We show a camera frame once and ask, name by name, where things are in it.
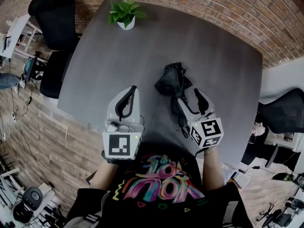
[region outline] folded umbrella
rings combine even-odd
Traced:
[[[185,76],[186,70],[181,66],[181,63],[172,63],[165,67],[163,76],[156,82],[154,87],[162,95],[171,96],[171,112],[177,115],[179,127],[182,130],[185,138],[188,134],[183,129],[189,132],[189,127],[187,125],[187,119],[183,113],[177,99],[181,98],[187,103],[187,98],[185,96],[185,89],[192,86],[191,81]]]

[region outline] jeans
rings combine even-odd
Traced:
[[[0,90],[8,89],[16,86],[20,82],[20,78],[14,74],[0,73]]]

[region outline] computer monitor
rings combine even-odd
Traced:
[[[24,67],[24,75],[25,75],[25,81],[29,82],[31,80],[32,72],[34,71],[34,67],[37,62],[37,57],[30,57],[28,61],[25,64]]]

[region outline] black t-shirt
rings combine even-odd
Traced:
[[[67,222],[100,211],[105,194],[103,190],[79,189]],[[194,156],[174,146],[142,144],[136,160],[118,171],[97,227],[126,222],[134,226],[188,223],[202,227],[229,227],[227,207],[231,205],[228,204],[236,205],[228,223],[233,227],[251,228],[233,183],[203,194]]]

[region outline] table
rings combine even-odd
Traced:
[[[29,45],[31,41],[33,40],[33,37],[35,33],[38,31],[42,33],[42,31],[33,25],[31,22],[29,22],[30,15],[26,14],[21,17],[17,17],[12,21],[12,24],[8,30],[8,33],[6,37],[10,37],[10,43],[9,45],[3,50],[3,43],[0,44],[0,56],[11,58],[13,53],[28,58],[28,57],[35,57],[34,55],[31,55],[27,53],[27,50],[29,48]],[[33,31],[25,30],[25,26],[28,25],[33,28]],[[18,42],[20,35],[24,35],[24,39],[21,42]],[[24,50],[20,50],[16,47],[16,45],[19,44],[19,46],[24,46]],[[41,58],[37,58],[38,60],[42,62],[47,62],[46,60],[43,60]]]
[[[262,55],[202,19],[140,4],[149,17],[136,20],[133,29],[124,31],[108,24],[110,1],[103,2],[73,54],[57,107],[82,122],[103,127],[110,101],[135,85],[145,118],[144,138],[158,133],[195,153],[194,141],[183,137],[171,114],[170,98],[154,88],[167,64],[181,62],[186,76],[209,96],[222,120],[225,135],[219,145],[220,160],[238,164],[256,116]],[[197,107],[196,99],[189,97],[194,96],[194,87],[186,90],[191,107]]]

